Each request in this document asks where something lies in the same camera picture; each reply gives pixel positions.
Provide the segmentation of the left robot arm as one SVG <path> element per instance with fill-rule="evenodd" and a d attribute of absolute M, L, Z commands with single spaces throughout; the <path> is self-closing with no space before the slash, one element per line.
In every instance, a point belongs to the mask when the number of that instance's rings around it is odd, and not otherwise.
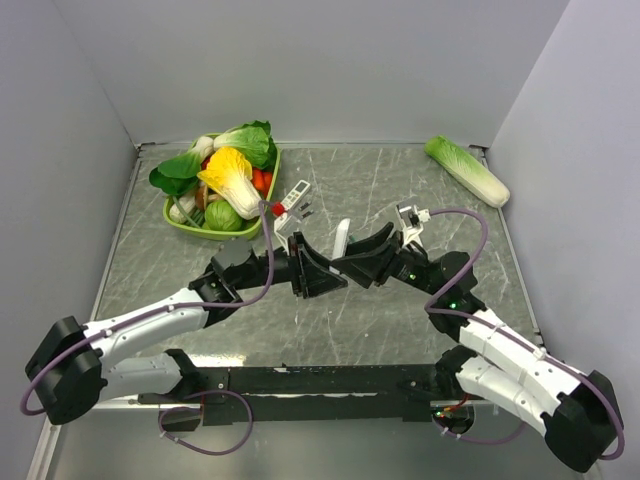
<path fill-rule="evenodd" d="M 54 425 L 76 420 L 96 404 L 153 393 L 184 402 L 203 390 L 199 370 L 186 353 L 153 357 L 140 351 L 174 336 L 208 328 L 246 302 L 240 291 L 288 283 L 294 295 L 314 298 L 346 287 L 330 262 L 296 232 L 288 247 L 257 255 L 244 238 L 226 242 L 204 273 L 169 297 L 110 319 L 79 324 L 57 321 L 25 367 L 45 414 Z"/>

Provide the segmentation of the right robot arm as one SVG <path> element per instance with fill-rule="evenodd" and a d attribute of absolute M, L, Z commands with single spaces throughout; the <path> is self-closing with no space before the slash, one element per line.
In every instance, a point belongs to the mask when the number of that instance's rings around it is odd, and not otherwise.
<path fill-rule="evenodd" d="M 473 256 L 448 252 L 430 258 L 413 231 L 387 224 L 352 243 L 342 224 L 331 266 L 367 288 L 395 278 L 429 294 L 433 326 L 455 341 L 436 363 L 438 390 L 494 403 L 536 430 L 567 467 L 585 473 L 625 448 L 615 391 L 598 371 L 585 374 L 552 357 L 511 329 L 472 293 Z"/>

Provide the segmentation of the white remote with coloured buttons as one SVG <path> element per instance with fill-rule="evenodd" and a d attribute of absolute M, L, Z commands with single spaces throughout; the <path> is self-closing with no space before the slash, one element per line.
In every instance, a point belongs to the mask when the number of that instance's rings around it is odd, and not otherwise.
<path fill-rule="evenodd" d="M 337 228 L 332 250 L 332 258 L 338 259 L 345 255 L 349 242 L 349 229 L 351 220 L 349 218 L 342 219 Z"/>

